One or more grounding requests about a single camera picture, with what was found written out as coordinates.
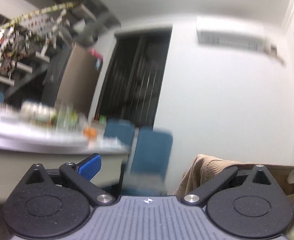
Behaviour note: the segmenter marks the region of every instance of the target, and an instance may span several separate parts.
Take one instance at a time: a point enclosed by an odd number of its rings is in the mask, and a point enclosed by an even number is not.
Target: white table
[[[128,157],[127,147],[89,143],[70,150],[68,146],[48,146],[0,136],[0,203],[7,199],[32,164],[42,163],[46,169],[55,169],[66,162],[78,163],[93,153],[101,155],[102,168],[91,181],[99,187],[117,184],[121,164]]]

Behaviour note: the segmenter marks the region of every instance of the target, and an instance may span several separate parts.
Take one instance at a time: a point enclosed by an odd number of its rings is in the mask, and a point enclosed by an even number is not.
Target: ridged gray surface
[[[85,226],[60,239],[232,240],[238,238],[216,228],[201,208],[183,205],[175,196],[149,198],[122,196],[115,205],[97,208]]]

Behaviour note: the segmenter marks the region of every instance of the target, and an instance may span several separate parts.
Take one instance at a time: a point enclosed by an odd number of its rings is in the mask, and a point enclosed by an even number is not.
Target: doorway
[[[171,30],[117,37],[97,113],[153,126]]]

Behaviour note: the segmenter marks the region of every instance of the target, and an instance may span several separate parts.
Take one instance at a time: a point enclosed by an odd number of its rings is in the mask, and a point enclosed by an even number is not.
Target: fabric
[[[199,154],[193,161],[186,174],[183,176],[183,179],[180,182],[178,188],[175,190],[174,195],[177,195],[178,198],[184,197],[189,192],[220,173],[223,169],[230,166],[235,165],[241,170],[251,170],[256,164],[257,163],[226,161],[213,156]],[[287,182],[287,177],[289,173],[294,170],[294,166],[282,166],[264,163],[259,164],[263,164],[268,168],[269,172],[276,179],[294,208],[294,183],[289,184]]]

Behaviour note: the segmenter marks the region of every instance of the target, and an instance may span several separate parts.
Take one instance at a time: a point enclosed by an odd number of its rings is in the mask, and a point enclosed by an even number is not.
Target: white trim
[[[141,24],[138,26],[128,26],[121,28],[119,30],[115,31],[115,35],[119,34],[129,34],[133,32],[139,32],[139,31],[152,31],[152,30],[158,30],[158,29],[167,29],[167,28],[172,28],[173,24],[172,23],[165,23],[165,24]]]
[[[294,0],[289,0],[284,20],[281,24],[281,30],[286,33],[294,16]]]

